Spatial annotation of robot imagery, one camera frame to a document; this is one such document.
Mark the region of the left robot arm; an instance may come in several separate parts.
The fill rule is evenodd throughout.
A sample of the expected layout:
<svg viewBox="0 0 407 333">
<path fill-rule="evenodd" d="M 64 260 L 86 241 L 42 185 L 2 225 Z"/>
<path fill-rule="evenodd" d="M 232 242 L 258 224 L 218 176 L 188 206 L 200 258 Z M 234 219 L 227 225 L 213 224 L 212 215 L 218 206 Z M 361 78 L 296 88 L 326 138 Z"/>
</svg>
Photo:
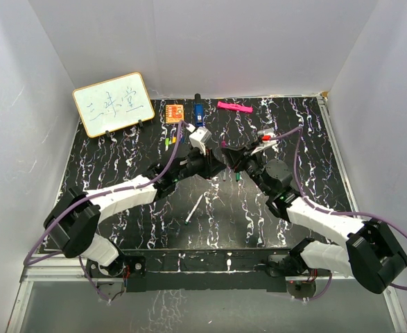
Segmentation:
<svg viewBox="0 0 407 333">
<path fill-rule="evenodd" d="M 171 156 L 151 164 L 142 174 L 120 184 L 97 190 L 67 190 L 44 221 L 49 236 L 66 258 L 82 257 L 96 262 L 102 273 L 116 277 L 123 272 L 125 255 L 117 245 L 100 236 L 99 223 L 120 212 L 159 201 L 176 184 L 195 175 L 211 179 L 226 169 L 208 148 L 191 148 L 186 155 Z"/>
</svg>

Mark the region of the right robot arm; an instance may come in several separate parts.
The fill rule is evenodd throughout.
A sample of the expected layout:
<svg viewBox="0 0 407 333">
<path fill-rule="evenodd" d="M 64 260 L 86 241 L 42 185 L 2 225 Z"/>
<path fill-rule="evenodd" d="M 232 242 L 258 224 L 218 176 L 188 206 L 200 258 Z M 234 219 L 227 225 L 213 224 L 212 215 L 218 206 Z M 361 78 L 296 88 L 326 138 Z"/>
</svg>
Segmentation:
<svg viewBox="0 0 407 333">
<path fill-rule="evenodd" d="M 257 148 L 224 147 L 222 153 L 233 171 L 246 173 L 262 191 L 272 215 L 330 240 L 303 239 L 283 259 L 270 260 L 273 269 L 286 275 L 338 272 L 380 294 L 407 267 L 407 254 L 387 223 L 340 216 L 314 203 L 301 195 L 285 162 L 264 162 Z"/>
</svg>

